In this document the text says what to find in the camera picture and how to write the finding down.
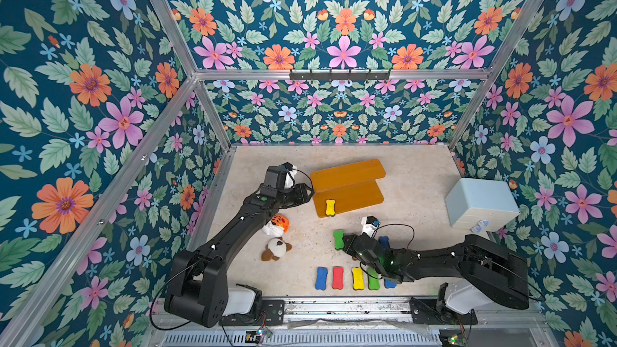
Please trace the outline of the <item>red eraser top shelf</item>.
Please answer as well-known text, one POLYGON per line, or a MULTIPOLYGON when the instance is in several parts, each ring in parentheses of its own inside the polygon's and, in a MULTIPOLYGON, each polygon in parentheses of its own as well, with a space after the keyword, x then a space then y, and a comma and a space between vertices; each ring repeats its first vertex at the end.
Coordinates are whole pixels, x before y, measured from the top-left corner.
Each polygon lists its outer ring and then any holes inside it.
POLYGON ((332 270, 332 288, 334 290, 342 290, 344 289, 344 268, 343 267, 333 267, 332 270))

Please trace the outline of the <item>blue eraser bottom shelf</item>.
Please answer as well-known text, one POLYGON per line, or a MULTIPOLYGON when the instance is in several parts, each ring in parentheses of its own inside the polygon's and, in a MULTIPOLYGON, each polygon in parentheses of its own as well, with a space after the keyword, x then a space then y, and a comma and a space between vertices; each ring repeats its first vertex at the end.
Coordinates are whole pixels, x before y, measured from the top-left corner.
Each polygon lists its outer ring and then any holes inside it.
POLYGON ((390 248, 390 242, 389 242, 389 238, 387 236, 381 236, 379 238, 379 242, 380 244, 382 244, 382 246, 384 246, 386 249, 390 248))

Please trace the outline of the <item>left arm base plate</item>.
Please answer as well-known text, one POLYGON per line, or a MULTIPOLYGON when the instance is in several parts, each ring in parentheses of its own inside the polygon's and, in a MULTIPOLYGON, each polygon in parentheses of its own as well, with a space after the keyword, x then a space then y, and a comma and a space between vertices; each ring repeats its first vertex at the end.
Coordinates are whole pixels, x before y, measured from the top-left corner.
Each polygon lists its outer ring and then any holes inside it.
POLYGON ((285 301, 265 299, 262 291, 236 284, 228 290, 228 304, 219 321, 222 326, 282 325, 285 301))

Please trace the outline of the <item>green eraser bottom shelf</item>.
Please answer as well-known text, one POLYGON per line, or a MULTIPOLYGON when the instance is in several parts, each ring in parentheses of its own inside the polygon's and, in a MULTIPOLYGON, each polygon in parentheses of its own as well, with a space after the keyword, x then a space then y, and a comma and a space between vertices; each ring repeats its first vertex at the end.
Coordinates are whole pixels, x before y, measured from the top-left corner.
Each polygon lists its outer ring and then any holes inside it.
POLYGON ((343 250, 345 247, 344 235, 345 233, 342 230, 337 230, 333 232, 334 247, 337 251, 343 250))

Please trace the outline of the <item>green eraser top shelf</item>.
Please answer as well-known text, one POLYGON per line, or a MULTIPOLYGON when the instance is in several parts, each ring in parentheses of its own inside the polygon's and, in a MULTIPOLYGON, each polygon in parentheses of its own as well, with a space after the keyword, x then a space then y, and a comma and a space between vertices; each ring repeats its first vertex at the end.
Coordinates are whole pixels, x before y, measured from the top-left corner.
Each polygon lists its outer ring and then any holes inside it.
POLYGON ((373 276, 368 276, 368 287, 371 291, 378 291, 381 287, 380 279, 373 276))

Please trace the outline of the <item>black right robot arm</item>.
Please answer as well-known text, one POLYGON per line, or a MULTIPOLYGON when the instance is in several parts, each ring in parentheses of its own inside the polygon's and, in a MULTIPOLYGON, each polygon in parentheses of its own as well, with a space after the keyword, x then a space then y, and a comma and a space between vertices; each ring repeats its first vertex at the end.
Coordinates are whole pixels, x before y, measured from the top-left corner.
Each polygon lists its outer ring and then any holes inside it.
POLYGON ((530 293, 522 256, 478 235, 435 250, 387 248, 367 234, 344 235, 343 251, 395 284, 424 278, 459 278, 469 282, 492 302, 527 310, 530 293))

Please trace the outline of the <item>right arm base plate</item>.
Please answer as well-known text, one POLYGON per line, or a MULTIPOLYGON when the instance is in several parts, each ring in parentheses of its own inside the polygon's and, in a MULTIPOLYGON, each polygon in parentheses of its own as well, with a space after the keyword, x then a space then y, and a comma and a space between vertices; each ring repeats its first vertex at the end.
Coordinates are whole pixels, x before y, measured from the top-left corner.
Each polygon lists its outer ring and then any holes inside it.
POLYGON ((438 296, 433 299, 411 297, 409 301, 411 319, 418 325, 461 325, 469 323, 477 325, 475 311, 459 314, 446 306, 446 290, 448 283, 440 285, 438 296))

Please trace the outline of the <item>yellow eraser top shelf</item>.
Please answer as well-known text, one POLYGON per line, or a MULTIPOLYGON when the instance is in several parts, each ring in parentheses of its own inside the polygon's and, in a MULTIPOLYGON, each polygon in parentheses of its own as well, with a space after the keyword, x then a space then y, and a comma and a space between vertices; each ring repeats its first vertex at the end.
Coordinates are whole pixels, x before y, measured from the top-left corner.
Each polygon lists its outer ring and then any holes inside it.
POLYGON ((360 267, 352 268, 353 290, 362 291, 365 289, 364 271, 360 267))

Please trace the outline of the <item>green eraser shelf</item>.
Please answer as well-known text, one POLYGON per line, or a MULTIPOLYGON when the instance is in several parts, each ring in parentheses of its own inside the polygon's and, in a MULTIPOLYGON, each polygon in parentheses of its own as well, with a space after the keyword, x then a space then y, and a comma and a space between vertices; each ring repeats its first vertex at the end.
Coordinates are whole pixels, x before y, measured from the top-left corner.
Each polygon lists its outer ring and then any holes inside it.
POLYGON ((380 279, 373 276, 368 276, 368 287, 371 291, 378 291, 381 287, 380 279))
POLYGON ((337 230, 333 232, 334 247, 337 251, 343 250, 345 247, 344 235, 345 233, 342 230, 337 230))

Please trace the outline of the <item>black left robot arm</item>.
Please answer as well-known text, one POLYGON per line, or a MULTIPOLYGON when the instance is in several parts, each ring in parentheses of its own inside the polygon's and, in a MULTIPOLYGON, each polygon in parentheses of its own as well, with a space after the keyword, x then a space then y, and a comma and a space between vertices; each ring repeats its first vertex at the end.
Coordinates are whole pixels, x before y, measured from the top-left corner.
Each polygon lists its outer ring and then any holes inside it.
POLYGON ((280 210, 304 205, 315 194, 311 182, 296 181, 299 173, 288 162, 268 167, 264 181, 218 234, 175 256, 166 283, 167 313, 207 328, 229 314, 228 268, 239 251, 280 210))

